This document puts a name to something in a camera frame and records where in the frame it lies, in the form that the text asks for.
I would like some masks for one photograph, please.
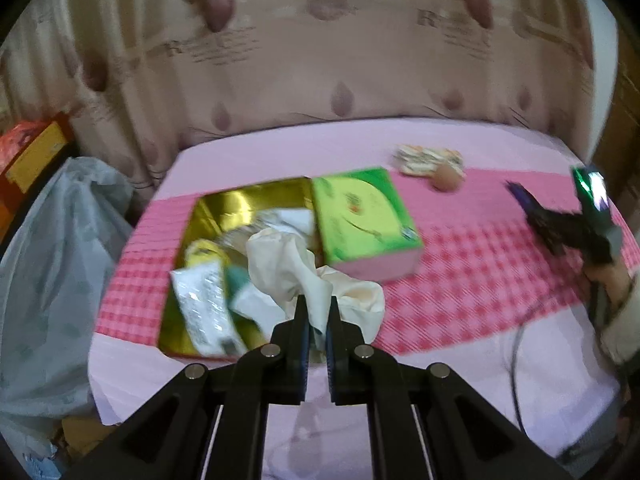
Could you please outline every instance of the snack package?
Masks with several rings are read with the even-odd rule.
[[[400,144],[396,147],[396,160],[398,170],[405,175],[432,177],[444,162],[448,162],[457,174],[465,176],[462,155],[456,150]]]
[[[186,251],[187,267],[171,273],[175,295],[194,348],[204,357],[242,355],[247,348],[226,307],[226,255],[209,240]]]

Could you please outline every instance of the pink checkered tablecloth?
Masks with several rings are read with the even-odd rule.
[[[515,327],[536,303],[536,316],[580,302],[581,260],[545,253],[504,187],[522,183],[545,206],[577,210],[570,177],[523,171],[468,170],[455,194],[427,181],[392,174],[424,242],[413,276],[383,284],[386,312],[375,345],[394,354],[427,351]],[[153,201],[129,239],[108,286],[95,331],[155,346],[170,284],[169,272],[198,195]],[[622,216],[623,257],[640,265],[640,250]],[[557,294],[553,291],[562,288]]]

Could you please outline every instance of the egg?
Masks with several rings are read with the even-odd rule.
[[[431,186],[438,191],[453,192],[465,181],[464,174],[458,173],[448,162],[443,162],[433,172]]]

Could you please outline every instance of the white sheet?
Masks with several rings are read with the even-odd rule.
[[[577,159],[557,139],[478,123],[391,119],[278,128],[201,144],[183,152],[155,200],[258,181],[388,166],[397,143],[462,152],[468,167],[568,174]],[[402,356],[426,367],[451,365],[507,418],[514,420],[508,383],[513,331],[451,348]],[[533,322],[518,360],[518,392],[532,439],[557,455],[574,443],[619,390],[601,361],[584,308]],[[183,364],[157,349],[94,335],[90,377],[102,420],[124,420]],[[332,406],[326,371],[313,368],[307,402],[271,406],[264,475],[277,478],[370,478],[366,412]]]

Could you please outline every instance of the green box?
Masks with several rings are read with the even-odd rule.
[[[387,170],[323,176],[312,186],[325,264],[376,282],[415,271],[422,241]]]

